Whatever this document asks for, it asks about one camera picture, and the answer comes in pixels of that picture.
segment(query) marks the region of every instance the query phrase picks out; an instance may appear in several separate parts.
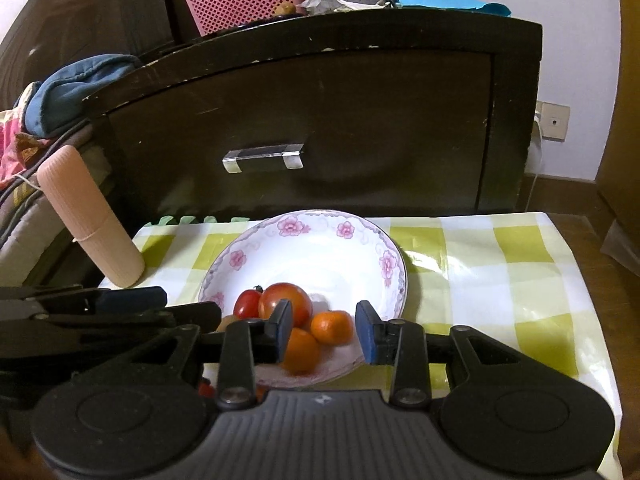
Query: metal bolt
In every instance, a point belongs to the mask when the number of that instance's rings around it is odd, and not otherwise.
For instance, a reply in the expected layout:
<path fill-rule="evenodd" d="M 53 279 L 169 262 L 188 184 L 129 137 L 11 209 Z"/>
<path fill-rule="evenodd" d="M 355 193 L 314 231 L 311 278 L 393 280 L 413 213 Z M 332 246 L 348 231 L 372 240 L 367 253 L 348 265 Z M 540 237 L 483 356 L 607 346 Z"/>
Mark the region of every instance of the metal bolt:
<path fill-rule="evenodd" d="M 251 392 L 243 386 L 226 388 L 220 393 L 220 400 L 226 404 L 244 404 L 251 399 Z"/>
<path fill-rule="evenodd" d="M 408 406 L 415 406 L 427 400 L 427 394 L 418 388 L 403 388 L 396 393 L 396 401 Z"/>

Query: white plate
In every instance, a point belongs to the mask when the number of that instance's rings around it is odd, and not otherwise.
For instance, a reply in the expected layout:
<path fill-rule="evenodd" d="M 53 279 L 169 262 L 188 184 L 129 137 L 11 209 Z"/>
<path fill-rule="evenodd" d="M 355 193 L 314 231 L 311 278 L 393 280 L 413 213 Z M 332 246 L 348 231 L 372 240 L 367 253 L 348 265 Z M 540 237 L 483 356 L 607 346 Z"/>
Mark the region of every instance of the white plate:
<path fill-rule="evenodd" d="M 368 300 L 383 320 L 400 317 L 406 300 L 406 269 L 391 238 L 368 220 L 331 210 L 287 213 L 261 222 L 231 242 L 202 282 L 199 301 L 215 301 L 222 315 L 233 313 L 243 290 L 277 282 L 300 286 L 314 314 L 345 310 Z M 306 375 L 277 365 L 258 365 L 261 386 L 299 388 L 329 381 L 364 362 L 357 336 L 344 346 L 323 347 L 322 360 Z M 205 375 L 215 380 L 217 365 Z"/>

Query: drawer front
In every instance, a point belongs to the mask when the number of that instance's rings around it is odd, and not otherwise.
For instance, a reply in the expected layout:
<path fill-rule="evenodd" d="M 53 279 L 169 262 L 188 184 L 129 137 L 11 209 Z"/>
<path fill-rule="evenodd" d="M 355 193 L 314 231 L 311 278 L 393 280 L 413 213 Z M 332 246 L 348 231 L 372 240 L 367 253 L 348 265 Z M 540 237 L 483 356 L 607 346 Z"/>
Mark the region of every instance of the drawer front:
<path fill-rule="evenodd" d="M 208 76 L 109 115 L 130 190 L 164 214 L 264 218 L 299 208 L 374 216 L 473 213 L 491 58 L 327 52 Z M 302 144 L 303 167 L 243 166 L 231 150 Z"/>

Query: checkered tablecloth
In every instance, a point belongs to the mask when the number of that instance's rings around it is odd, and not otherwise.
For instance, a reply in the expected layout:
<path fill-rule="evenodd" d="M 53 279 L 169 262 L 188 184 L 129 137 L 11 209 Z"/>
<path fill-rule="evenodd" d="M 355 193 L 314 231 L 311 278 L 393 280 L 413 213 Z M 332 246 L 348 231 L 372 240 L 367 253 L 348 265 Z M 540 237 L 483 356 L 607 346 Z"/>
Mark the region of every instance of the checkered tablecloth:
<path fill-rule="evenodd" d="M 543 213 L 449 218 L 372 218 L 402 249 L 408 270 L 403 317 L 432 333 L 467 324 L 577 378 L 616 416 L 616 437 L 600 467 L 621 479 L 615 449 L 620 398 L 600 323 L 574 256 Z M 197 300 L 207 269 L 256 222 L 150 226 L 134 243 L 146 271 L 136 286 L 159 285 L 170 304 Z M 102 286 L 115 288 L 108 280 Z M 443 365 L 431 366 L 434 394 L 448 391 Z M 362 366 L 323 388 L 378 388 L 390 369 Z"/>

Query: wall socket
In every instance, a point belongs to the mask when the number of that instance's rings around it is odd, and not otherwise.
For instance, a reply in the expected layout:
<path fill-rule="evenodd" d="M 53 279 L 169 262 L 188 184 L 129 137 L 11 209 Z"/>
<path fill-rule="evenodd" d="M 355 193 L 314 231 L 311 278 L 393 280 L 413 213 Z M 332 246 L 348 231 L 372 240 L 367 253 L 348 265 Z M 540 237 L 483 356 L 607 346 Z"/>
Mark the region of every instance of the wall socket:
<path fill-rule="evenodd" d="M 568 106 L 536 102 L 536 113 L 540 114 L 540 131 L 543 139 L 559 140 L 563 142 L 566 138 L 566 131 L 569 127 Z"/>

